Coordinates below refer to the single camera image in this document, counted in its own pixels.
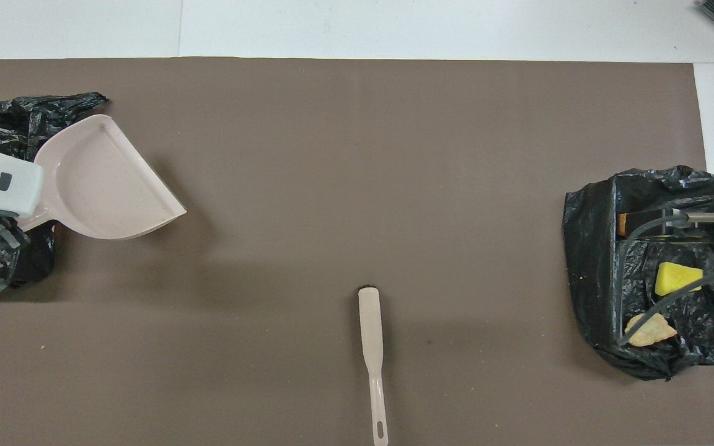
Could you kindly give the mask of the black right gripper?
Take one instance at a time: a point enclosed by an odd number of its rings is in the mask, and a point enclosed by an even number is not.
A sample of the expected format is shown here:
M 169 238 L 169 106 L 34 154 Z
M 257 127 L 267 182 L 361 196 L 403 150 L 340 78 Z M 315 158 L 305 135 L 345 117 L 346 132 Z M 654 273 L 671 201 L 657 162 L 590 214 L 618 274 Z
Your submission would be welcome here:
M 709 236 L 696 222 L 689 221 L 687 211 L 658 208 L 626 213 L 626 239 L 658 243 L 708 245 Z

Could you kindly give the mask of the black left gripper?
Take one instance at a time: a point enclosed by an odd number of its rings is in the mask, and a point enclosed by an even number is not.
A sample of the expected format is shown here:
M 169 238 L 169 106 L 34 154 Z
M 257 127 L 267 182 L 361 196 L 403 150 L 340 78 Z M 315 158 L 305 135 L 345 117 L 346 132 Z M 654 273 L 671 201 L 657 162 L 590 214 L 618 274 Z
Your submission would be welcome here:
M 18 214 L 0 209 L 0 246 L 17 251 L 30 244 L 30 237 L 18 226 Z

